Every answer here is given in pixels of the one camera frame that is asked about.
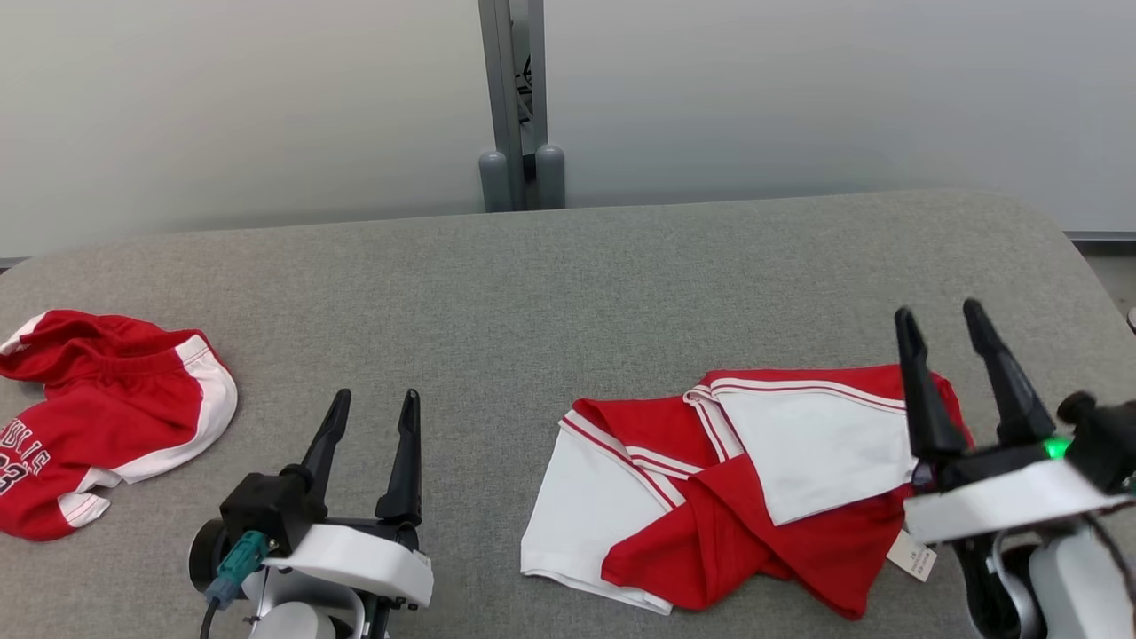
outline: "black wire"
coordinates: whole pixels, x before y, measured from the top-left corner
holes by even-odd
[[[217,597],[209,599],[209,606],[206,608],[206,616],[201,620],[201,634],[200,639],[209,639],[209,630],[212,628],[212,615],[217,612],[217,606],[220,601]]]
[[[1125,591],[1128,592],[1128,600],[1133,605],[1133,630],[1136,630],[1136,579],[1133,578],[1131,566],[1128,565],[1128,559],[1125,558],[1124,553],[1120,550],[1120,546],[1117,545],[1117,540],[1113,539],[1109,530],[1104,528],[1104,524],[1100,522],[1093,515],[1085,515],[1085,521],[1096,533],[1096,537],[1104,543],[1108,548],[1109,555],[1112,557],[1112,563],[1117,565],[1117,570],[1120,571],[1120,575],[1125,580]]]

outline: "price tag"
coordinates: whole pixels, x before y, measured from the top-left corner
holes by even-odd
[[[892,543],[892,549],[887,551],[887,558],[893,564],[903,569],[908,574],[919,581],[927,581],[930,576],[930,569],[935,565],[935,551],[919,543],[908,531],[901,530],[900,536]]]

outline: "gray tabletop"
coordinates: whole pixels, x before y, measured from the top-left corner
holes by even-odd
[[[713,368],[895,360],[911,305],[933,366],[979,441],[995,408],[962,300],[980,298],[1051,408],[1088,388],[1136,396],[1136,339],[1043,215],[995,196],[922,191],[166,235],[34,259],[0,276],[0,334],[50,308],[200,327],[241,390],[191,463],[110,491],[50,543],[0,538],[0,634],[197,637],[186,549],[248,472],[298,460],[333,393],[354,392],[328,504],[365,516],[385,486],[403,391],[423,397],[428,609],[395,637],[959,637],[960,574],[894,566],[847,622],[793,583],[755,578],[670,617],[523,578],[520,537],[578,397],[676,395]],[[0,381],[0,416],[37,401]],[[1131,547],[1136,528],[1112,517]],[[244,637],[247,607],[214,637]]]

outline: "white stripe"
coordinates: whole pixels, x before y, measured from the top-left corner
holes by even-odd
[[[580,415],[579,413],[575,410],[569,410],[568,414],[565,415],[565,420],[568,420],[573,424],[579,426],[582,431],[602,441],[603,443],[610,446],[611,448],[615,448],[619,453],[620,460],[623,460],[624,463],[630,462],[630,456],[627,455],[627,449],[624,448],[624,442],[611,437],[611,433],[587,421],[587,418]]]
[[[721,412],[721,406],[718,405],[717,400],[704,396],[699,387],[683,395],[683,400],[695,408],[699,421],[702,422],[702,428],[707,432],[707,438],[710,439],[710,445],[713,446],[715,453],[718,454],[719,462],[733,459],[745,453],[745,448],[742,447],[742,442],[734,434],[734,430],[729,428],[729,423],[726,421],[726,416]]]
[[[733,384],[742,387],[736,388],[719,388],[724,384]],[[879,408],[880,410],[888,410],[895,413],[904,413],[907,410],[907,404],[902,399],[891,399],[887,397],[879,397],[878,395],[871,395],[870,392],[864,392],[858,388],[850,385],[829,382],[825,380],[792,380],[792,381],[761,381],[761,380],[741,380],[737,377],[722,377],[720,380],[715,380],[711,382],[712,395],[718,396],[722,392],[784,392],[786,395],[804,395],[810,392],[822,392],[826,395],[835,395],[846,397],[851,400],[860,400],[860,404],[867,404]],[[800,389],[800,387],[815,387],[809,389]]]
[[[19,338],[34,333],[35,326],[40,323],[41,320],[43,320],[44,315],[47,315],[47,313],[41,313],[35,317],[32,317],[23,326],[17,329],[16,332],[12,333],[10,338],[5,340],[3,343],[0,343],[0,355],[11,355],[14,352],[19,352],[25,348],[27,348],[27,345],[22,343]]]
[[[698,467],[698,466],[695,466],[693,464],[687,464],[685,462],[679,462],[678,459],[675,459],[674,457],[667,457],[666,455],[662,455],[661,453],[655,453],[654,450],[649,450],[649,449],[640,447],[640,446],[628,446],[627,447],[627,454],[632,455],[633,457],[635,455],[638,455],[641,457],[644,457],[646,460],[654,462],[657,464],[662,464],[663,466],[669,466],[669,467],[674,468],[675,471],[679,471],[682,473],[686,473],[687,475],[693,475],[693,474],[698,474],[698,473],[702,472],[702,468],[700,468],[700,467]]]
[[[675,478],[675,479],[683,480],[683,481],[686,481],[686,480],[691,479],[691,474],[690,473],[684,473],[684,472],[675,471],[675,470],[671,470],[671,468],[665,468],[665,467],[662,467],[662,466],[660,466],[658,464],[654,464],[652,462],[648,462],[645,459],[632,459],[632,464],[635,464],[636,466],[638,466],[641,468],[645,468],[645,470],[659,473],[660,475],[667,475],[668,478]]]
[[[659,489],[662,490],[662,492],[670,498],[670,500],[675,504],[676,508],[678,506],[682,506],[683,504],[686,504],[686,498],[683,497],[683,493],[679,492],[677,488],[675,488],[675,484],[671,483],[670,478],[661,473],[657,473],[654,471],[648,471],[646,468],[644,468],[643,472],[651,475],[651,479],[654,480],[654,483],[659,484]]]
[[[718,455],[718,460],[725,462],[726,451],[721,449],[721,446],[718,443],[718,438],[715,437],[713,426],[710,425],[710,420],[707,417],[705,409],[702,407],[703,400],[696,395],[686,393],[683,396],[683,401],[694,408],[694,413],[699,416],[699,422],[702,422],[702,430],[705,431],[707,439],[710,440],[710,446],[713,446],[713,451]]]
[[[703,401],[702,407],[707,409],[707,414],[710,416],[710,424],[713,426],[715,432],[721,438],[721,445],[725,448],[726,458],[733,459],[745,453],[745,448],[742,442],[738,441],[737,435],[734,434],[734,429],[729,426],[729,422],[726,420],[726,414],[722,413],[721,405],[717,401]]]

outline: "white fabric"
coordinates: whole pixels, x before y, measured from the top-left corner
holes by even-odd
[[[894,400],[877,405],[822,389],[717,390],[715,397],[757,468],[774,525],[910,480],[907,417],[888,405]]]
[[[669,601],[600,576],[612,546],[665,513],[665,506],[625,465],[561,430],[520,540],[520,572],[670,614]]]
[[[201,407],[198,429],[193,439],[173,448],[154,450],[112,472],[127,483],[136,483],[160,475],[201,455],[217,441],[236,413],[236,382],[222,366],[209,345],[199,335],[185,340],[176,348],[185,372],[201,385]]]
[[[44,315],[47,315],[47,313],[41,313],[35,317],[32,317],[23,326],[17,329],[16,332],[12,333],[10,338],[0,343],[0,355],[11,355],[14,352],[19,352],[20,350],[27,348],[20,342],[20,338],[23,338],[24,335],[30,335],[33,332],[35,332],[35,326],[40,324],[40,321],[43,320]]]
[[[95,486],[114,488],[119,481],[120,478],[114,473],[102,468],[90,468],[74,492],[59,496],[57,499],[59,512],[73,528],[82,528],[93,522],[110,507],[110,500],[92,495],[87,490]]]
[[[670,511],[686,503],[683,493],[670,483],[665,473],[653,470],[643,464],[636,464],[630,453],[624,448],[620,441],[603,429],[590,422],[586,417],[575,410],[569,410],[563,420],[560,420],[560,428],[563,432],[575,437],[591,450],[608,457],[616,465],[625,468],[632,476],[643,484],[655,499],[662,504],[663,508]],[[655,460],[661,460],[662,456],[655,456]]]

